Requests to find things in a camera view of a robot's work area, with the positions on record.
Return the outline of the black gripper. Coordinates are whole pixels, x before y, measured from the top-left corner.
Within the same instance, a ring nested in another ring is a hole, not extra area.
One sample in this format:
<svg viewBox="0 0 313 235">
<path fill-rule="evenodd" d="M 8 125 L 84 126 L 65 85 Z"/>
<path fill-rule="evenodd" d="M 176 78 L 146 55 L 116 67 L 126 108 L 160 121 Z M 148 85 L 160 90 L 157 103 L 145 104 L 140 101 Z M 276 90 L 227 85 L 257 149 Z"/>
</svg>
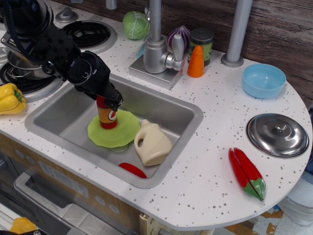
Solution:
<svg viewBox="0 0 313 235">
<path fill-rule="evenodd" d="M 118 111 L 124 99 L 110 84 L 110 73 L 110 69 L 98 55 L 84 51 L 69 67 L 67 79 L 76 90 L 84 92 L 92 99 L 104 97 L 102 103 L 112 111 Z"/>
</svg>

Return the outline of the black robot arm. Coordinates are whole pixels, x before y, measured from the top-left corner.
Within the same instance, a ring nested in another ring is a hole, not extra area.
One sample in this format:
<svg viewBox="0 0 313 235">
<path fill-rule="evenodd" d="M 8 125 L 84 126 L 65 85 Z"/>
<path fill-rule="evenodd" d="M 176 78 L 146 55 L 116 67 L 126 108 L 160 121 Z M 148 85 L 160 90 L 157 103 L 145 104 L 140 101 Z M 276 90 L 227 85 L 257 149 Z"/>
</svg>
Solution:
<svg viewBox="0 0 313 235">
<path fill-rule="evenodd" d="M 2 0 L 0 18 L 6 28 L 5 45 L 24 60 L 42 66 L 44 73 L 69 81 L 80 92 L 117 111 L 121 93 L 110 83 L 110 69 L 91 51 L 82 52 L 53 23 L 53 12 L 45 0 Z"/>
</svg>

